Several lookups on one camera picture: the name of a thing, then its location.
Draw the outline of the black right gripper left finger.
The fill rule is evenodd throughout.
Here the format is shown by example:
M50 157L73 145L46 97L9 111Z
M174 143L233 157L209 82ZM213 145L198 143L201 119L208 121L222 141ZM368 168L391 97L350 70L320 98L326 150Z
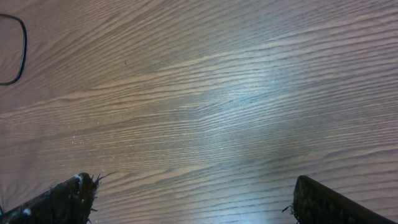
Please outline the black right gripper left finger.
M99 177L76 174L8 212L1 211L1 224L90 223L99 186Z

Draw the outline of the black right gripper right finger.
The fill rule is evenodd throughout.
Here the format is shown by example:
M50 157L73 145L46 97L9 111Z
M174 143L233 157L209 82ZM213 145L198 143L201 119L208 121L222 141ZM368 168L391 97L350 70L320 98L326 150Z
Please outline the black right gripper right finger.
M296 181L292 215L299 224L397 224L306 175Z

